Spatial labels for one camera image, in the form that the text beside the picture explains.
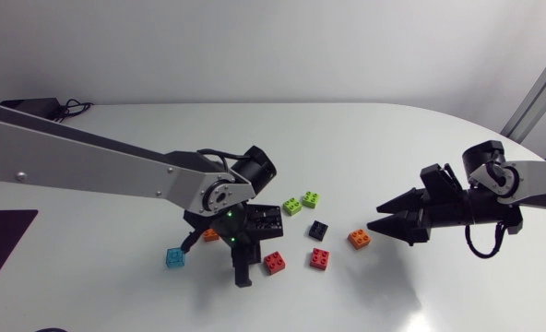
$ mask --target white table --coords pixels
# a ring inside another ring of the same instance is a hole
[[[159,152],[262,148],[278,176],[255,203],[279,204],[312,190],[316,209],[284,216],[285,235],[261,243],[287,267],[253,286],[233,283],[230,249],[200,240],[185,267],[167,248],[191,230],[165,200],[0,183],[0,209],[37,208],[0,272],[0,331],[546,331],[546,210],[523,208],[524,228],[482,260],[463,228],[434,229],[428,243],[371,233],[355,251],[350,231],[382,215],[375,207],[422,187],[421,168],[502,140],[508,160],[538,157],[494,132],[422,109],[388,104],[187,104],[96,106],[65,122]],[[312,222],[329,225],[318,243]],[[482,251],[493,225],[472,228]],[[325,272],[308,267],[314,247]]]

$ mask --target lime green lego brick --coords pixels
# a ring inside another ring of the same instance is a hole
[[[302,204],[300,204],[297,199],[290,198],[285,203],[283,203],[283,209],[290,216],[293,216],[294,214],[300,212],[300,210],[302,209]]]
[[[313,192],[307,192],[306,196],[302,199],[302,204],[305,207],[309,208],[316,208],[316,204],[318,204],[318,194]]]

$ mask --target orange lego brick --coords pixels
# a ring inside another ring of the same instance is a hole
[[[220,239],[220,236],[212,229],[208,229],[207,231],[203,232],[204,242],[217,241],[219,239]]]
[[[357,250],[369,244],[371,240],[372,238],[370,238],[364,230],[357,230],[349,233],[349,241]]]

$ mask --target blue lego brick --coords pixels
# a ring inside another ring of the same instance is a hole
[[[166,266],[169,268],[184,267],[184,252],[181,251],[181,248],[171,248],[166,251]]]

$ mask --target lego brick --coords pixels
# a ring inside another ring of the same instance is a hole
[[[220,236],[212,229],[208,229],[207,231],[203,232],[204,242],[217,241],[219,239],[220,239]]]
[[[326,270],[329,255],[330,253],[328,251],[314,248],[312,252],[312,257],[310,258],[310,267],[316,267],[321,270]]]
[[[310,237],[315,238],[318,241],[322,241],[324,239],[326,230],[328,229],[328,226],[323,224],[322,222],[315,220],[312,226],[310,227],[310,231],[308,232],[308,235]]]
[[[279,252],[275,252],[265,257],[264,263],[270,274],[278,273],[285,268],[285,261]]]
[[[283,203],[283,209],[285,212],[287,212],[290,216],[293,216],[294,214],[300,212],[302,210],[302,204],[298,202],[295,198],[290,198],[285,203]]]
[[[184,267],[184,252],[181,248],[171,248],[166,251],[166,266]]]
[[[359,250],[369,244],[372,239],[364,230],[357,230],[349,233],[349,241],[355,249]]]
[[[306,195],[302,198],[302,204],[305,207],[316,208],[316,204],[318,204],[318,194],[313,192],[307,192]]]

